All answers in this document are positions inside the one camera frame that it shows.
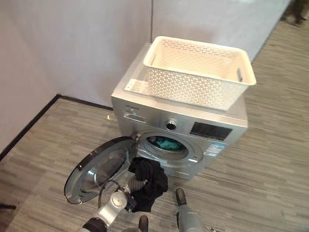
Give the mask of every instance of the black cable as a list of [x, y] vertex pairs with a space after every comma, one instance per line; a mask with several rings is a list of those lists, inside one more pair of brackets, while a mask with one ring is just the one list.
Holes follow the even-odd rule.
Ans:
[[115, 181], [115, 180], [110, 180], [110, 179], [109, 179], [109, 180], [106, 181], [106, 182], [102, 185], [102, 187], [101, 187], [100, 193], [99, 193], [99, 195], [98, 195], [98, 208], [101, 208], [101, 205], [102, 205], [102, 202], [101, 202], [101, 199], [102, 199], [102, 192], [103, 192], [103, 190], [105, 189], [107, 183], [109, 183], [109, 182], [114, 182], [114, 183], [118, 186], [117, 190], [120, 189], [120, 190], [124, 191], [124, 188], [123, 188], [117, 181]]

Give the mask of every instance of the white wall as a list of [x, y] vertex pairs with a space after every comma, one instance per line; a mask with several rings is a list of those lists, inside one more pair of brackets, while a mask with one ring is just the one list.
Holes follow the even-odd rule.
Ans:
[[150, 40], [150, 0], [10, 0], [11, 18], [58, 93], [111, 106]]
[[153, 38], [159, 35], [259, 53], [289, 0], [154, 0]]
[[40, 62], [0, 1], [0, 152], [55, 96]]
[[0, 0], [0, 152], [60, 93], [111, 106], [150, 0]]

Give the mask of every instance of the silver washing machine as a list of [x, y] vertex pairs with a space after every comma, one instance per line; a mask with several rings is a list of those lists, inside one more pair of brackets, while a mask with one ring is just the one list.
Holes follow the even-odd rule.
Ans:
[[72, 171], [65, 184], [70, 203], [98, 195], [108, 179], [125, 179], [134, 157], [161, 163], [167, 175], [190, 179], [248, 127], [243, 97], [221, 111], [152, 97], [142, 61], [146, 44], [112, 94], [123, 137], [101, 145]]

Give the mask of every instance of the perforated basket side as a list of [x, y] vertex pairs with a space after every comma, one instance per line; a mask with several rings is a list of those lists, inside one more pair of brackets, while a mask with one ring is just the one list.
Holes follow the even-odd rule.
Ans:
[[148, 69], [147, 76], [153, 96], [220, 110], [227, 110], [248, 87], [160, 69]]

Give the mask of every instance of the black baseboard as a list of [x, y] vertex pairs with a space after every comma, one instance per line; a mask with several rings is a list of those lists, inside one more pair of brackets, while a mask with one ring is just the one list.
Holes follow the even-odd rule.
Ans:
[[18, 143], [18, 141], [27, 133], [28, 130], [45, 114], [45, 112], [61, 97], [60, 94], [54, 96], [48, 104], [19, 132], [19, 134], [4, 148], [0, 153], [0, 161], [9, 153], [9, 151]]
[[31, 129], [31, 127], [45, 114], [45, 112], [59, 99], [65, 99], [69, 101], [78, 102], [85, 105], [90, 105], [94, 107], [98, 107], [106, 110], [113, 110], [111, 107], [92, 103], [89, 101], [80, 100], [77, 98], [71, 98], [68, 96], [62, 96], [60, 94], [56, 94], [47, 105], [41, 109], [41, 111], [19, 132], [19, 134], [4, 148], [4, 150], [0, 153], [0, 161], [10, 152], [10, 150], [18, 143], [18, 141]]
[[72, 102], [74, 101], [74, 102], [77, 102], [77, 103], [81, 103], [81, 104], [84, 104], [84, 105], [94, 106], [94, 107], [101, 108], [101, 109], [105, 109], [105, 110], [113, 110], [113, 109], [112, 109], [111, 107], [109, 107], [109, 106], [100, 105], [100, 104], [96, 104], [96, 103], [93, 103], [93, 102], [80, 100], [80, 99], [77, 99], [77, 98], [72, 98], [72, 97], [63, 96], [63, 95], [60, 95], [60, 98], [61, 98], [61, 99], [65, 99], [65, 100], [69, 100], [69, 101], [72, 101]]

